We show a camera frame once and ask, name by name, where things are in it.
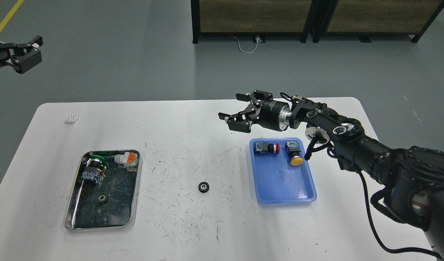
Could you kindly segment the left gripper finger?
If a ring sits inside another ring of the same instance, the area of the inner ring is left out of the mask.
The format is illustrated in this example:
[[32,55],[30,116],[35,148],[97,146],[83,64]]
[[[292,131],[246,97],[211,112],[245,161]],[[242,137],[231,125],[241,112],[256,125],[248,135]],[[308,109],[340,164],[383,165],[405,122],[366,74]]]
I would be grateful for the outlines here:
[[0,42],[0,68],[10,66],[19,74],[26,73],[43,61],[42,45],[43,37],[40,35],[28,43]]

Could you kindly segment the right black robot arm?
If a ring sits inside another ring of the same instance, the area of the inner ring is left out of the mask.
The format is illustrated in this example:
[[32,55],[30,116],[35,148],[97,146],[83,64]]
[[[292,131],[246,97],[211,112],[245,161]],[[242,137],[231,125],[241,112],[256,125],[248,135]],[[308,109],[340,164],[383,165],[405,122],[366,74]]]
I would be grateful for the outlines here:
[[[327,104],[302,96],[280,94],[276,101],[266,91],[237,94],[248,106],[235,114],[218,114],[229,129],[250,133],[253,124],[283,132],[302,122],[313,131],[305,160],[327,150],[341,170],[357,173],[362,181],[366,214],[381,248],[391,254],[427,254],[444,261],[444,152],[412,146],[391,149],[367,136],[357,119],[345,117]],[[370,206],[391,220],[424,231],[432,249],[388,248],[379,238]]]

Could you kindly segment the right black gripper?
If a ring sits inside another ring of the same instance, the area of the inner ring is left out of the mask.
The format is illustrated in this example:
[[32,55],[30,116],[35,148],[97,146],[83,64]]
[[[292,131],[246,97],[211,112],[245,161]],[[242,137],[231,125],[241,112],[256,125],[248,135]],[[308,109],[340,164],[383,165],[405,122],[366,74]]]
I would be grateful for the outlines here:
[[218,113],[231,131],[251,132],[253,123],[277,132],[285,131],[289,123],[290,106],[286,102],[273,100],[273,94],[267,91],[253,90],[247,94],[236,94],[236,99],[248,102],[246,109],[235,114]]

